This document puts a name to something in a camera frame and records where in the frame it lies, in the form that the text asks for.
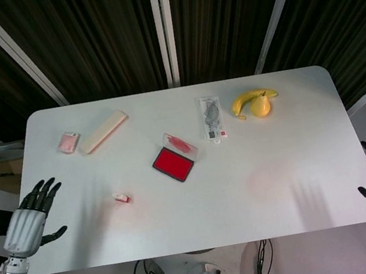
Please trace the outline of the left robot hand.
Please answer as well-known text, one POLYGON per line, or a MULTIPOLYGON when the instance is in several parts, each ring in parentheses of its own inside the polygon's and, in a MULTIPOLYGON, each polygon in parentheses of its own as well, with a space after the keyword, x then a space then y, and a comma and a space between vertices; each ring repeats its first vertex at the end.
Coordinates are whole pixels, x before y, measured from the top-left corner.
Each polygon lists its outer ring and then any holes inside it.
POLYGON ((61 182, 54 181, 55 178, 50 178, 37 182, 13 212, 3 246, 10 257, 31 257, 39 247, 59 239, 67 231, 64 225, 54 233, 43 235, 50 208, 61 188, 61 182))

